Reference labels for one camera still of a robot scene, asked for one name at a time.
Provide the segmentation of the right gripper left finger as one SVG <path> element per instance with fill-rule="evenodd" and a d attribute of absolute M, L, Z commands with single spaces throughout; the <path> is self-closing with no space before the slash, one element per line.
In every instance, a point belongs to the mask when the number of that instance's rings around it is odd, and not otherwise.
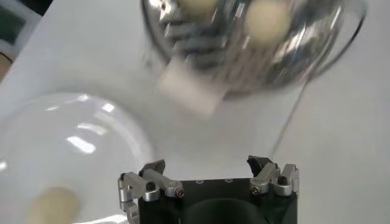
<path fill-rule="evenodd" d="M 153 202 L 162 195 L 178 199 L 184 197 L 182 182 L 163 175 L 165 165 L 165 161 L 160 159 L 145 164 L 138 173 L 122 173 L 118 178 L 119 205 L 130 224 L 140 223 L 139 199 Z"/>

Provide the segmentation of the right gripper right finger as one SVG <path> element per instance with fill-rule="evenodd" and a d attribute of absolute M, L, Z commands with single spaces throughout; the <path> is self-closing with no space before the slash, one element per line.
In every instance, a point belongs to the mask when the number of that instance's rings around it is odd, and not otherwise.
<path fill-rule="evenodd" d="M 299 169 L 294 164 L 285 164 L 281 169 L 269 158 L 248 156 L 253 177 L 249 180 L 252 195 L 264 195 L 270 190 L 281 197 L 299 195 Z"/>

